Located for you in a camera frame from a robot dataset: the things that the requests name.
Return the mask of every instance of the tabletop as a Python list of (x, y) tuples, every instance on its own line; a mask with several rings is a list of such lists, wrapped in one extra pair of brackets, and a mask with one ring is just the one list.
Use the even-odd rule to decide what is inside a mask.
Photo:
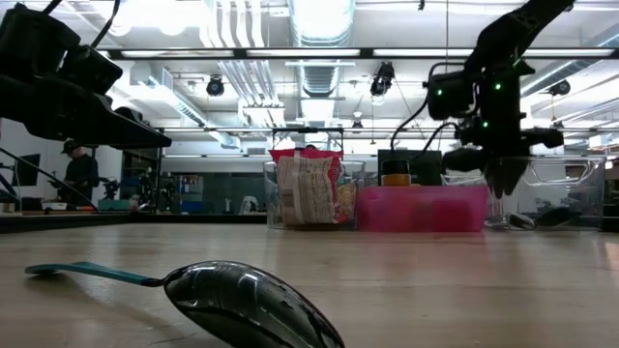
[(226, 345), (161, 288), (26, 266), (91, 261), (163, 277), (236, 260), (284, 279), (347, 347), (617, 347), (619, 235), (366, 234), (125, 224), (0, 235), (0, 341), (19, 347)]

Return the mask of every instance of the pink container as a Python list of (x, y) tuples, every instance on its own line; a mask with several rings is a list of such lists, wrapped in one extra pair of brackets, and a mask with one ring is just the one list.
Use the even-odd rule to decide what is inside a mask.
[(368, 232), (481, 232), (487, 187), (370, 187), (357, 199)]

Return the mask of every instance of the teal spoon handle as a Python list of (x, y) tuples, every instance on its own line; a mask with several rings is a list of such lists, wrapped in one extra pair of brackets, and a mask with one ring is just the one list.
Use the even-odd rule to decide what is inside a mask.
[(158, 287), (163, 285), (162, 279), (151, 278), (144, 275), (136, 275), (112, 269), (91, 262), (75, 262), (72, 264), (44, 264), (27, 267), (24, 272), (28, 275), (47, 276), (58, 271), (69, 271), (90, 276), (102, 276), (110, 279), (124, 281), (130, 284)]

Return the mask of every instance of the cap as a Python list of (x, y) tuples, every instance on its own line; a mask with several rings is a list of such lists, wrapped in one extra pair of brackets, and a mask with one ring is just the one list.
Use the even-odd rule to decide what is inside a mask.
[(75, 140), (67, 140), (65, 141), (65, 145), (63, 145), (63, 149), (61, 154), (68, 154), (69, 152), (77, 149), (79, 144)]
[(409, 174), (408, 160), (390, 159), (381, 163), (382, 175)]

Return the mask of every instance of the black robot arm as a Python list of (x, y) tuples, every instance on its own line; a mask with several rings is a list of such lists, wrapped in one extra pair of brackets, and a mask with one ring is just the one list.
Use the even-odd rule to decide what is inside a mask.
[(575, 0), (531, 0), (503, 14), (486, 27), (477, 46), (464, 64), (464, 70), (477, 73), (497, 64), (514, 63), (537, 36), (561, 13), (570, 10)]
[(480, 34), (477, 46), (459, 72), (432, 75), (427, 84), (427, 106), (432, 119), (461, 119), (457, 138), (462, 145), (443, 158), (448, 169), (482, 170), (496, 196), (511, 194), (526, 163), (503, 168), (501, 158), (528, 157), (530, 147), (563, 145), (558, 130), (522, 131), (520, 77), (535, 70), (522, 60), (525, 50), (540, 32), (575, 0), (531, 0), (499, 17)]
[[(58, 3), (50, 3), (49, 11)], [(123, 70), (96, 43), (79, 42), (76, 32), (46, 12), (20, 3), (8, 10), (0, 24), (0, 93), (6, 101), (0, 116), (45, 139), (117, 149), (169, 146), (171, 140), (136, 112), (112, 110), (105, 94)]]

